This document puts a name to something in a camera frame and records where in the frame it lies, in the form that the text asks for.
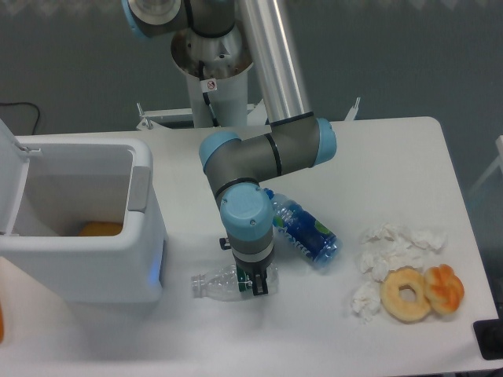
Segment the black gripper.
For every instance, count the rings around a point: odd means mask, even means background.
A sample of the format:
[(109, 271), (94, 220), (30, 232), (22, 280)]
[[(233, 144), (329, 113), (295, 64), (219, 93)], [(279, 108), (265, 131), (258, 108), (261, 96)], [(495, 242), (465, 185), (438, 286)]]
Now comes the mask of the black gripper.
[[(271, 278), (275, 271), (274, 251), (272, 251), (265, 259), (258, 262), (246, 262), (245, 260), (238, 258), (235, 254), (233, 256), (238, 266), (236, 267), (238, 290), (250, 291), (252, 289), (253, 295), (268, 295), (269, 289), (267, 278)], [(256, 273), (253, 276), (253, 272), (263, 271), (266, 273)]]

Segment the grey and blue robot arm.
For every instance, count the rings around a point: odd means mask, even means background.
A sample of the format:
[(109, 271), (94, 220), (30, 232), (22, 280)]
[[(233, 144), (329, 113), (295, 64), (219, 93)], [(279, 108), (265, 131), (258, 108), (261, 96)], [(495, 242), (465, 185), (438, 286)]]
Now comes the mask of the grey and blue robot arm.
[[(215, 133), (200, 146), (229, 245), (254, 295), (268, 292), (274, 259), (273, 208), (260, 183), (329, 161), (336, 153), (330, 123), (307, 100), (285, 1), (125, 1), (130, 28), (151, 38), (173, 34), (178, 68), (196, 80), (195, 119)], [(227, 79), (255, 68), (270, 132), (241, 140), (229, 132)]]

